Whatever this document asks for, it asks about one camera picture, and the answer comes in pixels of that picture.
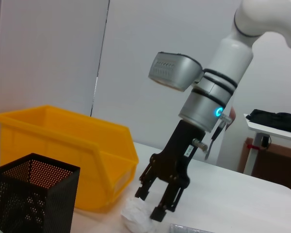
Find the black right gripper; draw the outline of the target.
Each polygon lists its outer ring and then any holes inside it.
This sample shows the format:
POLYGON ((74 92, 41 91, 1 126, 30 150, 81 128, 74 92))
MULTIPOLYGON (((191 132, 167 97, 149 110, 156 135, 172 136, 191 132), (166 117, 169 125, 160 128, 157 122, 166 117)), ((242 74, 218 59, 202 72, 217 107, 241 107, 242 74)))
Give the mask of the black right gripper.
POLYGON ((181 120, 164 149, 151 156, 150 165, 139 178, 142 186, 136 191, 135 197, 145 200, 156 178, 169 183, 159 205, 150 215, 152 220, 162 221, 166 211, 175 211, 184 191, 183 187, 188 187, 190 183, 187 168, 196 152, 196 147, 193 147, 188 155, 185 153, 194 139, 201 141, 204 136, 205 131, 181 120))

